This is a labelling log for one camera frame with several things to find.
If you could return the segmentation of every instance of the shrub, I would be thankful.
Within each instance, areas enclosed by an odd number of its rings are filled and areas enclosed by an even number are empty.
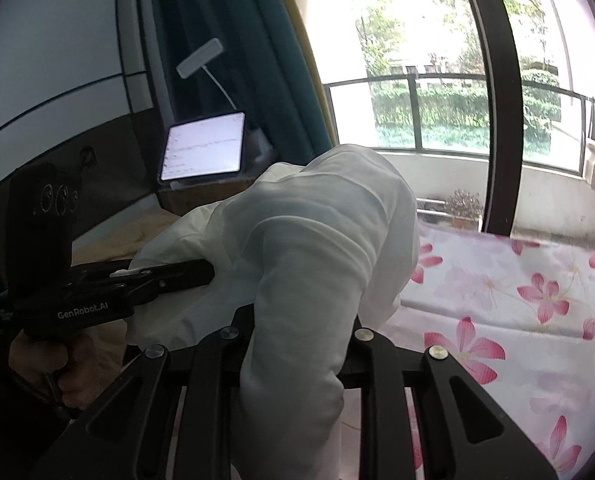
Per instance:
[[[529,81],[557,86],[557,76],[543,70],[526,70]],[[421,124],[454,128],[488,128],[489,100],[484,84],[418,88]],[[372,83],[371,97],[377,126],[413,126],[407,84]],[[551,122],[561,120],[560,96],[555,92],[523,86],[525,140],[550,142]]]

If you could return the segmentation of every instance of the camera lens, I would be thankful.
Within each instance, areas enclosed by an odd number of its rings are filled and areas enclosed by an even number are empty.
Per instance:
[[[75,210],[77,209],[77,201],[80,199],[80,195],[79,193],[77,193],[77,190],[73,190],[73,192],[71,193],[71,200],[69,200],[68,202],[68,208],[71,210],[71,213],[74,213]]]
[[[40,198],[39,205],[42,208],[42,212],[48,213],[53,206],[53,186],[46,184],[42,190],[42,197]]]
[[[55,197],[55,209],[58,216],[63,216],[66,213],[68,206],[68,188],[60,186],[57,190],[57,197]]]

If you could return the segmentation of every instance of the finger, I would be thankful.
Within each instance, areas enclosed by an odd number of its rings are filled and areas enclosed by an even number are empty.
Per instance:
[[[100,371],[97,363],[84,361],[72,363],[68,370],[59,377],[57,385],[65,393],[85,390],[91,384],[99,383]]]
[[[87,360],[94,360],[97,362],[97,350],[95,343],[85,333],[75,335],[69,341],[70,357],[72,361],[82,362]]]
[[[35,341],[25,350],[26,365],[38,373],[50,374],[68,363],[68,350],[61,343]]]
[[[91,386],[86,390],[78,392],[69,392],[62,395],[62,402],[69,408],[86,408],[93,402],[98,395],[100,395],[101,388],[99,386]]]

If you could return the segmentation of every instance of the potted plant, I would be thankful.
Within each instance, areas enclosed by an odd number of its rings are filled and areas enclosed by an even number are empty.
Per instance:
[[[452,216],[454,228],[477,230],[483,211],[479,193],[458,189],[447,199],[446,212]]]

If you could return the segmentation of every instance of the plant pot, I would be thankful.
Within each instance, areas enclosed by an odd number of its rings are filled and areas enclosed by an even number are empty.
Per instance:
[[[452,218],[451,225],[455,229],[466,229],[469,231],[477,231],[479,222],[468,218]]]

